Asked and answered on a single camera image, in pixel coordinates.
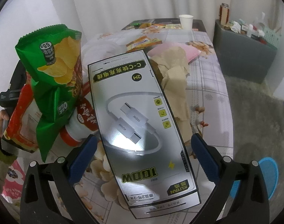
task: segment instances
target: floor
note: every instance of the floor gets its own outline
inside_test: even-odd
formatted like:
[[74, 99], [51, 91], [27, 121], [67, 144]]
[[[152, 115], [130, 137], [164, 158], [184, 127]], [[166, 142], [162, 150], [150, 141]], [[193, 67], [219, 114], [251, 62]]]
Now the floor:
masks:
[[[234, 125], [234, 160], [249, 163], [266, 156], [278, 164], [279, 181], [270, 199], [270, 221], [284, 207], [284, 102], [267, 86], [224, 76]], [[232, 199], [228, 200], [225, 213]]]

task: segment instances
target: white box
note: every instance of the white box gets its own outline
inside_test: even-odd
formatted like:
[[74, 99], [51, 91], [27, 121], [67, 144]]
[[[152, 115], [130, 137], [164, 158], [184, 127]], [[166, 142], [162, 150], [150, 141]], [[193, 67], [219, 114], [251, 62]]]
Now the white box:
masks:
[[143, 51], [88, 66], [104, 148], [136, 219], [201, 203], [169, 104]]

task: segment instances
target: crumpled brown paper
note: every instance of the crumpled brown paper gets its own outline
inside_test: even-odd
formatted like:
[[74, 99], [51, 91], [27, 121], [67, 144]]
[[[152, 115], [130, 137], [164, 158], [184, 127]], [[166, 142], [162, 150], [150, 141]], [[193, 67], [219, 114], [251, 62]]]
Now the crumpled brown paper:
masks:
[[183, 142], [192, 136], [190, 112], [186, 102], [186, 75], [188, 60], [181, 47], [171, 47], [151, 60], [157, 63], [162, 74], [161, 85], [177, 122]]

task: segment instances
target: gray side table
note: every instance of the gray side table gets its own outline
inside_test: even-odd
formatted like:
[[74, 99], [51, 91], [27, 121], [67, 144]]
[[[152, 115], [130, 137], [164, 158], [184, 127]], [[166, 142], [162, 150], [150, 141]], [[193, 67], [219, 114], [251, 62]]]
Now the gray side table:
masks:
[[277, 52], [246, 35], [223, 29], [219, 20], [213, 46], [223, 74], [256, 83], [263, 82]]

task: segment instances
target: green chip bag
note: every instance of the green chip bag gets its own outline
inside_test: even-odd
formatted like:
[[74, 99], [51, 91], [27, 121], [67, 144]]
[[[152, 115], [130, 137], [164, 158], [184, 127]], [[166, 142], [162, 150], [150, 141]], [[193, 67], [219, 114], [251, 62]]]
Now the green chip bag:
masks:
[[32, 77], [34, 99], [42, 113], [36, 137], [43, 161], [74, 111], [81, 91], [81, 36], [81, 32], [59, 24], [24, 36], [15, 46]]

